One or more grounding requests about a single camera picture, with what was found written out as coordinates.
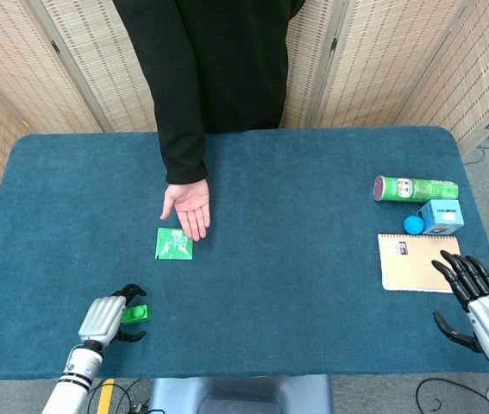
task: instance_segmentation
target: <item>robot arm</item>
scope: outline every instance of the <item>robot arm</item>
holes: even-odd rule
[[[120,329],[123,312],[136,295],[146,293],[137,285],[126,285],[112,296],[93,301],[79,329],[82,343],[68,355],[43,414],[78,414],[103,362],[102,350],[114,340],[137,342],[146,334],[131,335]]]
[[[467,313],[474,336],[457,333],[440,312],[433,314],[436,325],[450,341],[482,353],[489,360],[489,272],[472,256],[463,258],[446,251],[441,251],[441,254],[451,268],[437,260],[433,260],[432,265],[449,282]]]

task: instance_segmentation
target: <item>green can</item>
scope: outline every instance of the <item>green can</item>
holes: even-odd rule
[[[374,180],[373,194],[376,201],[426,203],[434,199],[456,200],[459,197],[459,186],[452,181],[395,179],[379,175]]]

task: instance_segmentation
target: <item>gray floor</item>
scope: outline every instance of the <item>gray floor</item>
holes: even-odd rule
[[[465,161],[479,160],[481,155],[481,151],[476,151]],[[489,237],[489,150],[486,150],[484,161],[468,165],[466,169]],[[335,376],[333,380],[335,412],[339,414],[405,414],[419,412],[415,402],[415,389],[422,379],[429,376],[429,374]],[[489,387],[489,374],[457,373],[437,376],[456,380],[482,393]],[[118,384],[125,387],[132,382],[132,379],[120,379],[117,381]],[[54,379],[0,381],[0,413],[40,413],[54,383]],[[136,404],[145,403],[150,397],[150,390],[151,385],[148,382],[140,381],[131,389],[130,397]],[[113,408],[111,408],[112,413],[115,411],[117,402],[121,397],[122,392],[115,390]],[[438,400],[441,401],[442,408],[437,412],[441,414],[489,414],[489,404],[469,392],[448,384],[429,383],[423,386],[419,394],[419,401],[424,412],[430,412],[430,410],[437,408],[439,405]],[[96,412],[96,407],[97,402],[93,401],[90,412]],[[126,414],[128,411],[129,406],[125,399],[122,401],[119,412]]]

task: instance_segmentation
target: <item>spiral notebook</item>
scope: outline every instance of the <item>spiral notebook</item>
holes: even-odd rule
[[[451,293],[449,283],[432,266],[443,261],[440,250],[459,254],[451,235],[379,235],[382,285],[387,291]]]

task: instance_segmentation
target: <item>blue carton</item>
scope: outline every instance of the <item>blue carton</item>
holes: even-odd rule
[[[417,214],[424,220],[423,235],[450,235],[465,223],[458,200],[430,200]]]

